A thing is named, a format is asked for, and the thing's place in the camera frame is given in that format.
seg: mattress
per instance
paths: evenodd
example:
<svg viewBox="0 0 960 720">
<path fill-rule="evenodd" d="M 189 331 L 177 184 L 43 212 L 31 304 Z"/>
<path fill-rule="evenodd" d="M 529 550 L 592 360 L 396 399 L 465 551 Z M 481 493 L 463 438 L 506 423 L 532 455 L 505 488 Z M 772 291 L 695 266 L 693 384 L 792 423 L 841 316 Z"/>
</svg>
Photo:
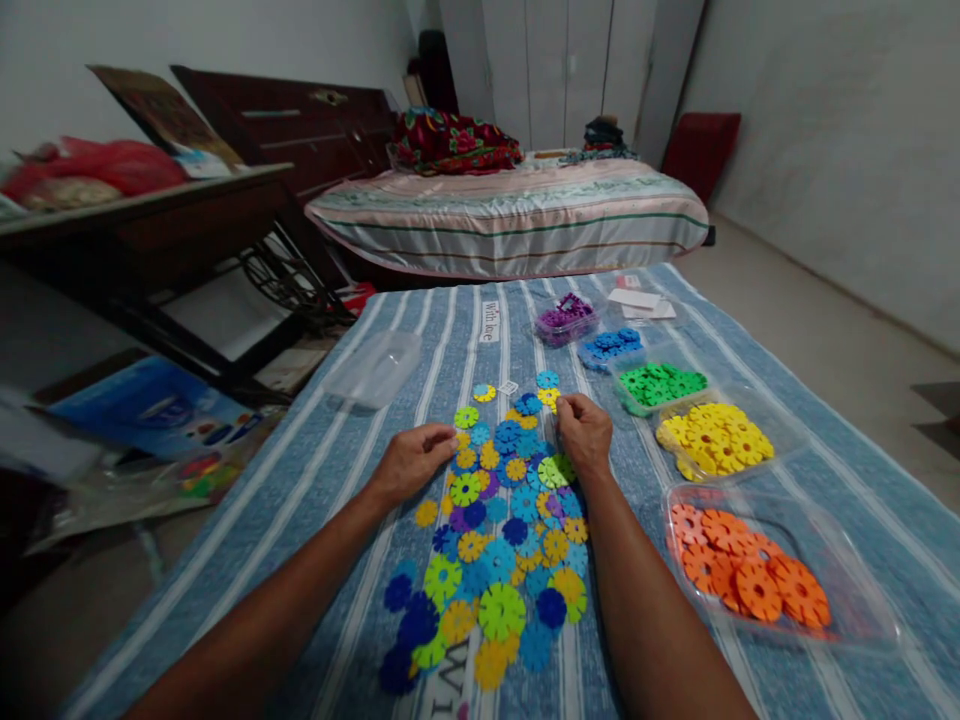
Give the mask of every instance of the mattress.
<svg viewBox="0 0 960 720">
<path fill-rule="evenodd" d="M 311 201 L 351 251 L 418 275 L 514 279 L 640 267 L 705 239 L 690 188 L 634 160 L 531 160 L 492 175 L 383 173 Z"/>
<path fill-rule="evenodd" d="M 809 433 L 806 450 L 748 484 L 828 509 L 902 626 L 902 652 L 874 656 L 814 643 L 780 647 L 729 621 L 707 620 L 754 708 L 761 717 L 804 720 L 960 716 L 960 521 L 670 266 L 638 272 L 647 288 L 684 304 L 688 322 L 667 331 L 673 340 L 789 410 Z M 359 490 L 394 433 L 451 420 L 477 383 L 512 379 L 525 388 L 537 372 L 552 369 L 564 391 L 605 404 L 615 423 L 614 473 L 666 557 L 661 501 L 665 491 L 684 482 L 672 456 L 656 444 L 650 423 L 607 403 L 605 385 L 591 380 L 574 348 L 545 348 L 530 332 L 539 301 L 570 291 L 595 294 L 612 283 L 611 274 L 597 274 L 374 297 L 162 586 L 73 694 L 65 717 L 119 716 Z M 492 302 L 499 303 L 501 317 L 495 342 L 488 341 L 495 333 L 485 328 L 485 305 Z M 390 405 L 375 413 L 346 412 L 325 395 L 324 377 L 366 338 L 389 329 L 422 336 L 418 367 Z M 508 400 L 500 394 L 487 407 L 502 417 Z M 543 426 L 551 424 L 546 419 Z M 441 486 L 434 483 L 427 497 L 439 500 Z M 543 673 L 514 665 L 498 691 L 480 693 L 468 655 L 463 668 L 434 673 L 411 695 L 397 699 L 380 690 L 377 669 L 399 624 L 399 616 L 383 607 L 384 589 L 404 559 L 422 577 L 432 553 L 431 531 L 416 526 L 414 509 L 401 508 L 380 529 L 268 715 L 613 717 L 617 706 L 593 581 L 584 618 L 565 627 Z M 478 633 L 470 653 L 476 652 Z M 696 686 L 696 678 L 689 682 Z"/>
</svg>

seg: tiled floor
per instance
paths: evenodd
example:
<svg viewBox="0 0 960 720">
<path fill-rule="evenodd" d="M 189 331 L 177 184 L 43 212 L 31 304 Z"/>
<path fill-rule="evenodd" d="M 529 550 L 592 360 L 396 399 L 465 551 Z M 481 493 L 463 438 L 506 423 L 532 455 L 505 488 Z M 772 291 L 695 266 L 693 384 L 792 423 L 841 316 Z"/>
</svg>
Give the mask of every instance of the tiled floor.
<svg viewBox="0 0 960 720">
<path fill-rule="evenodd" d="M 942 420 L 911 385 L 960 380 L 960 365 L 877 317 L 737 227 L 715 218 L 718 245 L 681 272 L 737 318 L 815 392 L 960 511 L 960 461 L 913 425 Z M 157 521 L 168 565 L 209 516 Z M 91 538 L 0 622 L 4 717 L 47 717 L 119 633 L 151 589 L 129 530 Z"/>
</svg>

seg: fingers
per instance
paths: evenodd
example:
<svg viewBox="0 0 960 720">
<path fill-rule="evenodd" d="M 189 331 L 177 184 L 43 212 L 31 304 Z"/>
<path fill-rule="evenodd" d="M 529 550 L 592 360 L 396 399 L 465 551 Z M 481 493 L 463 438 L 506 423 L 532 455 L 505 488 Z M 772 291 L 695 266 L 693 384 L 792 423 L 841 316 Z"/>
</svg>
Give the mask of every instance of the fingers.
<svg viewBox="0 0 960 720">
<path fill-rule="evenodd" d="M 456 438 L 451 438 L 449 440 L 441 441 L 435 444 L 429 451 L 426 453 L 427 462 L 429 463 L 430 472 L 436 472 L 437 468 L 443 465 L 445 462 L 453 459 L 453 456 L 457 453 L 457 448 L 459 443 Z"/>
<path fill-rule="evenodd" d="M 557 421 L 560 424 L 560 427 L 563 428 L 575 420 L 573 416 L 573 408 L 570 406 L 570 403 L 565 398 L 557 399 Z"/>
<path fill-rule="evenodd" d="M 444 440 L 455 438 L 457 429 L 453 425 L 445 423 L 427 423 L 407 432 L 410 433 L 417 445 L 423 447 L 424 452 L 430 452 L 434 446 L 443 444 Z M 456 448 L 456 440 L 453 440 L 453 443 L 453 447 Z"/>
<path fill-rule="evenodd" d="M 573 410 L 573 416 L 575 418 L 580 418 L 582 415 L 590 415 L 595 412 L 603 412 L 600 407 L 593 402 L 590 398 L 582 393 L 573 393 L 572 395 L 564 395 L 560 398 L 560 401 L 563 401 L 563 404 L 570 404 L 570 407 Z M 557 402 L 557 413 L 560 412 L 560 401 Z"/>
</svg>

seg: plastic bin with orange pieces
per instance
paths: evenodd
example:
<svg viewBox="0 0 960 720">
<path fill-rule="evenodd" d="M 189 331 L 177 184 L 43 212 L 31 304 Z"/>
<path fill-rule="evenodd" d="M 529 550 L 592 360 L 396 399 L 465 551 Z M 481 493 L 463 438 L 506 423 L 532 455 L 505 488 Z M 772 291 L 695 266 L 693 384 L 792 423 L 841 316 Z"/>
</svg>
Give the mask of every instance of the plastic bin with orange pieces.
<svg viewBox="0 0 960 720">
<path fill-rule="evenodd" d="M 900 628 L 850 540 L 813 503 L 681 485 L 664 496 L 667 548 L 702 611 L 786 643 L 894 651 Z"/>
</svg>

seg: red floral fabric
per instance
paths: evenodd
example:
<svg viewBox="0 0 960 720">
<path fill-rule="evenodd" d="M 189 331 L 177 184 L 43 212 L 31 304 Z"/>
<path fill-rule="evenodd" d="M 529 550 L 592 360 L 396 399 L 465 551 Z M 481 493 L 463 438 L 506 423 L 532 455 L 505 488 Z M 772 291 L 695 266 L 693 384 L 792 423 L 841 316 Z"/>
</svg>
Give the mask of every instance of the red floral fabric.
<svg viewBox="0 0 960 720">
<path fill-rule="evenodd" d="M 400 160 L 420 175 L 486 175 L 523 160 L 520 143 L 496 125 L 433 108 L 407 110 L 393 141 Z"/>
</svg>

